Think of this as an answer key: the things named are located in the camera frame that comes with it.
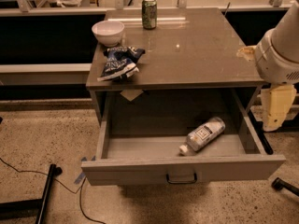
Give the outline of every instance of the open drawer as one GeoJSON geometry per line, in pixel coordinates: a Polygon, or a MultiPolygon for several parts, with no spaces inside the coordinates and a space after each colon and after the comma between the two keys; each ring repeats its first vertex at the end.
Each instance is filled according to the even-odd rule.
{"type": "Polygon", "coordinates": [[[145,91],[132,102],[107,93],[91,185],[180,184],[267,179],[285,161],[267,155],[234,89],[145,91]],[[218,116],[224,133],[195,156],[181,156],[189,132],[218,116]]]}

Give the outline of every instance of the can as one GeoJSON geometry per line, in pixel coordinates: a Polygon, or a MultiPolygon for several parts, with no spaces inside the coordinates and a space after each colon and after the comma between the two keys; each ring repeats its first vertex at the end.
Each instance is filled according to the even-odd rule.
{"type": "Polygon", "coordinates": [[[196,152],[221,134],[225,123],[219,117],[213,117],[187,135],[186,143],[196,152]]]}
{"type": "Polygon", "coordinates": [[[142,25],[145,29],[154,29],[157,26],[157,1],[142,1],[142,25]]]}

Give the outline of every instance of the white bowl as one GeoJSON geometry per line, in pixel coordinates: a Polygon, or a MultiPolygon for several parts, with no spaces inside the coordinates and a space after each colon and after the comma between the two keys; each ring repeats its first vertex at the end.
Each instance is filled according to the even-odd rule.
{"type": "Polygon", "coordinates": [[[100,21],[92,30],[100,43],[106,47],[114,47],[121,42],[124,25],[120,21],[100,21]]]}

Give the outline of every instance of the black cable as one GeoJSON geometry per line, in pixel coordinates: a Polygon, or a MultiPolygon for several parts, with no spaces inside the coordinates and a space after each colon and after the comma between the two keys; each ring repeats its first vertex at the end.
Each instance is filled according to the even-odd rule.
{"type": "Polygon", "coordinates": [[[80,203],[80,209],[81,209],[81,212],[82,212],[83,216],[85,216],[85,218],[89,219],[90,221],[97,222],[97,223],[102,223],[102,224],[106,224],[106,223],[103,222],[103,221],[100,221],[100,220],[94,220],[94,219],[88,217],[88,216],[84,213],[84,211],[83,211],[83,208],[82,208],[82,190],[83,190],[83,185],[84,185],[84,183],[85,183],[85,180],[86,180],[86,177],[84,178],[83,183],[82,183],[82,185],[81,185],[81,187],[80,187],[79,203],[80,203]]]}
{"type": "MultiPolygon", "coordinates": [[[[46,175],[48,176],[48,174],[46,173],[43,173],[43,172],[39,172],[39,171],[34,171],[34,170],[18,170],[17,168],[15,168],[14,166],[12,166],[11,164],[5,162],[2,158],[0,158],[0,161],[5,164],[6,166],[8,166],[9,168],[12,168],[14,171],[16,171],[17,173],[35,173],[35,174],[40,174],[40,175],[46,175]]],[[[80,209],[81,209],[81,212],[83,214],[83,216],[85,216],[85,218],[89,219],[90,221],[93,221],[93,222],[97,222],[97,223],[102,223],[102,224],[106,224],[105,222],[103,221],[100,221],[100,220],[94,220],[90,217],[88,217],[84,211],[83,211],[83,208],[82,208],[82,189],[83,189],[83,185],[85,183],[85,180],[86,180],[86,177],[84,178],[83,180],[83,183],[81,184],[81,186],[77,189],[77,191],[73,191],[71,189],[69,189],[65,184],[63,184],[61,181],[59,181],[58,179],[54,178],[54,180],[56,182],[58,182],[59,184],[61,184],[65,189],[67,189],[69,192],[73,193],[73,194],[77,194],[78,191],[80,190],[80,196],[79,196],[79,205],[80,205],[80,209]]]]}

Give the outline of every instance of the yellow object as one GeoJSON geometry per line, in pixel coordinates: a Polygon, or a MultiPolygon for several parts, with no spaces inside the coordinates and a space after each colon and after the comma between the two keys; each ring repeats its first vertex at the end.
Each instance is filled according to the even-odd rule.
{"type": "Polygon", "coordinates": [[[293,85],[272,85],[262,89],[263,129],[271,132],[278,129],[292,106],[297,90],[293,85]]]}
{"type": "Polygon", "coordinates": [[[236,56],[243,57],[248,62],[254,61],[255,49],[256,49],[256,46],[247,46],[247,47],[241,48],[236,53],[236,56]]]}

